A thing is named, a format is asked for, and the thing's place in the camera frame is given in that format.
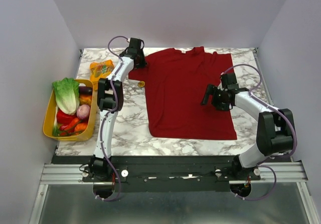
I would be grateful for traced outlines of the red t-shirt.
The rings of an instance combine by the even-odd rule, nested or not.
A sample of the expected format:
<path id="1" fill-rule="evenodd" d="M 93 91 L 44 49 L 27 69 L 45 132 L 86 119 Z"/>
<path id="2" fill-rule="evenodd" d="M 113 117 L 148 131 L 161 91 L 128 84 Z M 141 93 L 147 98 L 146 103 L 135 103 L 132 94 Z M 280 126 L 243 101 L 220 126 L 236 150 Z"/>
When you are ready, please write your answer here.
<path id="1" fill-rule="evenodd" d="M 145 83 L 148 128 L 158 138 L 236 140 L 229 111 L 202 105 L 208 84 L 233 65 L 231 54 L 207 53 L 204 47 L 182 52 L 169 48 L 149 54 L 144 68 L 129 79 Z"/>

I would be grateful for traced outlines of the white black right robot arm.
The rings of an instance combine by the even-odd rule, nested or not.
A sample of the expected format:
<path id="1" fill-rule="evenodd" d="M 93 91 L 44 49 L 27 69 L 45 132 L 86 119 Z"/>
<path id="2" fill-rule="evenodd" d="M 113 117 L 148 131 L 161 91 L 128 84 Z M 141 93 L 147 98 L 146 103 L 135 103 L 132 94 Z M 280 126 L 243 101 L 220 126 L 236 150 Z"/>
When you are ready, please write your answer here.
<path id="1" fill-rule="evenodd" d="M 240 88 L 234 73 L 224 73 L 220 80 L 220 87 L 207 85 L 201 104 L 206 105 L 211 98 L 216 110 L 229 111 L 238 107 L 257 121 L 256 143 L 235 156 L 229 168 L 235 179 L 243 179 L 274 154 L 295 151 L 297 136 L 292 111 L 275 108 L 253 95 L 251 90 Z"/>

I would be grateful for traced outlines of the small gold brooch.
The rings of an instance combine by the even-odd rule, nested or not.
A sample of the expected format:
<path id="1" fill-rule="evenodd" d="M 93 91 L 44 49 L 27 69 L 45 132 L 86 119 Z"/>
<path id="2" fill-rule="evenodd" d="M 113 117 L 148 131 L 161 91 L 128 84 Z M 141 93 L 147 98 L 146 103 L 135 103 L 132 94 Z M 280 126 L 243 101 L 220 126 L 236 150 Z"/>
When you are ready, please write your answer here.
<path id="1" fill-rule="evenodd" d="M 140 88 L 143 88 L 145 87 L 145 82 L 144 81 L 140 81 L 138 84 L 137 84 L 138 87 Z"/>

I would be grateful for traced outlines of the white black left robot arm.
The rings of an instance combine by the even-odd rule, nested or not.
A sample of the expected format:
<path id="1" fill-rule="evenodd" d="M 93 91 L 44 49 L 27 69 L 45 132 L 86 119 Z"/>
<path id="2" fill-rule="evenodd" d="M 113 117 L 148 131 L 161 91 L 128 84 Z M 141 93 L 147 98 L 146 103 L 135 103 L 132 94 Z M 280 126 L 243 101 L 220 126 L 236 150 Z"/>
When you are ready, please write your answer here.
<path id="1" fill-rule="evenodd" d="M 146 66 L 143 40 L 116 36 L 111 41 L 117 38 L 126 39 L 129 46 L 120 54 L 116 54 L 110 49 L 111 42 L 108 43 L 107 48 L 118 58 L 118 64 L 107 78 L 98 80 L 97 106 L 100 121 L 96 147 L 89 162 L 89 172 L 100 181 L 106 181 L 112 174 L 117 173 L 111 164 L 111 142 L 115 121 L 124 103 L 123 82 L 130 71 Z"/>

